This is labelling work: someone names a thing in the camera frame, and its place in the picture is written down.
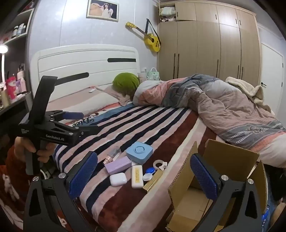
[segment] cream fleece blanket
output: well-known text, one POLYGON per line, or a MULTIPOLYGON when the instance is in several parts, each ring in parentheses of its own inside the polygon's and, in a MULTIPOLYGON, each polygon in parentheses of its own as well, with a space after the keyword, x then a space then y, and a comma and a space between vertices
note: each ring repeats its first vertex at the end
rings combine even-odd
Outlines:
POLYGON ((226 83, 238 87, 253 103, 259 105, 262 109, 272 113, 273 111, 270 109, 269 105, 264 104, 264 95, 263 88, 261 85, 253 87, 251 84, 247 83, 244 80, 236 79, 233 77, 228 77, 225 80, 226 83))

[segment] guitar strap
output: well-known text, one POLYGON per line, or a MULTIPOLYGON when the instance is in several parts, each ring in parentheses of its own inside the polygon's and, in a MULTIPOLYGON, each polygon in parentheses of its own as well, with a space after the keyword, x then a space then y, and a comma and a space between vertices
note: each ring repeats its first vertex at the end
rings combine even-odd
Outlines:
POLYGON ((153 25, 152 25, 152 23, 150 22, 150 20, 149 20, 149 19, 147 19, 147 22, 146 22, 145 33, 146 33, 146 34, 148 33, 148 26, 149 26, 149 24, 152 26, 153 31, 154 31, 154 32, 155 32, 155 34, 157 35, 158 40, 159 40, 159 43, 160 43, 160 45, 161 45, 161 40, 160 40, 160 38, 159 38, 159 35, 158 35, 158 34, 157 34, 157 32, 155 31, 155 29, 154 29, 154 27, 153 27, 153 25))

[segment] pink container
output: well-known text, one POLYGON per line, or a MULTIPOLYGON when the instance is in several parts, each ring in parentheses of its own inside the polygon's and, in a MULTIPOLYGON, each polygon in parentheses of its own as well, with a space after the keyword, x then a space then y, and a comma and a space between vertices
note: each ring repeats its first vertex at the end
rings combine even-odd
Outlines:
POLYGON ((16 77, 12 76, 6 80, 6 87, 10 102, 13 103, 17 101, 17 91, 16 91, 16 77))

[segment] cardboard box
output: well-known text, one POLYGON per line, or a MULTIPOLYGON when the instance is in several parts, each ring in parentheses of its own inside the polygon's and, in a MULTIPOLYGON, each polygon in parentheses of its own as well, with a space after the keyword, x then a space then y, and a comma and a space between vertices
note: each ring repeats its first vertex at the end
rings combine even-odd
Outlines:
MULTIPOLYGON (((168 217, 167 230, 171 232, 192 231, 212 204, 200 188, 191 168, 190 157, 198 152, 197 143, 193 144, 188 157, 169 187, 169 195, 173 205, 173 212, 168 217)), ((234 181, 246 181, 258 154, 249 150, 208 140, 203 154, 204 160, 213 166, 220 175, 227 175, 234 181)), ((266 176, 262 162, 253 170, 249 178, 254 180, 260 198, 261 214, 267 206, 266 176)), ((225 225, 234 204, 230 201, 215 231, 225 225)))

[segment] wooden wardrobe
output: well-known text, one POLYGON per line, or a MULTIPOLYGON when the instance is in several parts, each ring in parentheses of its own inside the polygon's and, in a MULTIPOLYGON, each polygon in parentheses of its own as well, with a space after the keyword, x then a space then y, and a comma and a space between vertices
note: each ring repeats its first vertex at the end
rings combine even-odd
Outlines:
POLYGON ((260 82, 261 44, 255 14, 214 1, 173 1, 176 20, 160 22, 162 80, 202 73, 225 81, 260 82))

